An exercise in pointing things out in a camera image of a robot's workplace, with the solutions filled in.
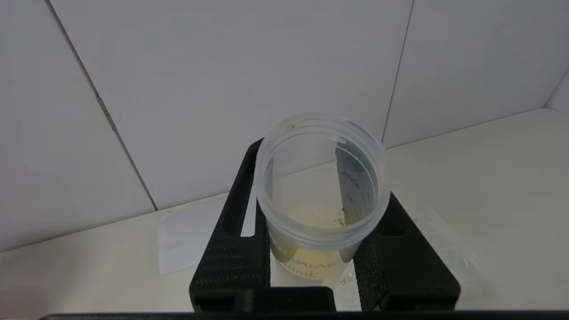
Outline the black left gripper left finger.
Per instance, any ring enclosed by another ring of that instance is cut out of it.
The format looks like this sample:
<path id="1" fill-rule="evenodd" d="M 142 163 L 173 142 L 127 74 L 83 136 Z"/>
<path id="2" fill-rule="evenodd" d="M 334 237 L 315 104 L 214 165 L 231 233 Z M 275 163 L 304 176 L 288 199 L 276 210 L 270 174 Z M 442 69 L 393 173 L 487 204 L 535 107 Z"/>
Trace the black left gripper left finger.
<path id="1" fill-rule="evenodd" d="M 254 234 L 242 236 L 261 141 L 251 144 L 189 286 L 196 312 L 249 312 L 257 290 L 270 287 L 266 220 L 252 205 Z"/>

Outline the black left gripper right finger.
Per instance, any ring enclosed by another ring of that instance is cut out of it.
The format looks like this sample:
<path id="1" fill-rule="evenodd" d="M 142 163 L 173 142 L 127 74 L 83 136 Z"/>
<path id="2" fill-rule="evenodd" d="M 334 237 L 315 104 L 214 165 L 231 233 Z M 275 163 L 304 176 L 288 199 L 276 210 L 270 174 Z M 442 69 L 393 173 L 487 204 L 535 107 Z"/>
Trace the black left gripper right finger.
<path id="1" fill-rule="evenodd" d="M 461 286 L 394 194 L 353 258 L 361 309 L 452 311 Z"/>

